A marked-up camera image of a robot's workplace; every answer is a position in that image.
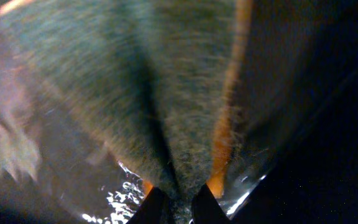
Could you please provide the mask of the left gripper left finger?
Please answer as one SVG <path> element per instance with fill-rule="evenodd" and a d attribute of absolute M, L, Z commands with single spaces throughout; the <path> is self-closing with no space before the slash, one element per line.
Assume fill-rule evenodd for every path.
<path fill-rule="evenodd" d="M 169 197 L 153 187 L 127 224 L 161 224 L 169 214 Z"/>

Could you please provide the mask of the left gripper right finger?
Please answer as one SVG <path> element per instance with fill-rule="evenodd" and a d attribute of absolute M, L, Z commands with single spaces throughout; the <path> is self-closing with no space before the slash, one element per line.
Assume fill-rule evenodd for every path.
<path fill-rule="evenodd" d="M 204 184 L 193 197 L 191 211 L 194 224 L 230 224 L 209 187 Z"/>

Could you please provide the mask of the orange green scrub sponge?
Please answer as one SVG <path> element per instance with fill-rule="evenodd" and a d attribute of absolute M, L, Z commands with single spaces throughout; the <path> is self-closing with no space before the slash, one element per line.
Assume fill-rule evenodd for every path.
<path fill-rule="evenodd" d="M 204 184 L 223 194 L 232 95 L 252 1 L 43 0 L 0 7 L 0 31 L 34 82 L 102 148 L 166 193 L 188 223 Z"/>

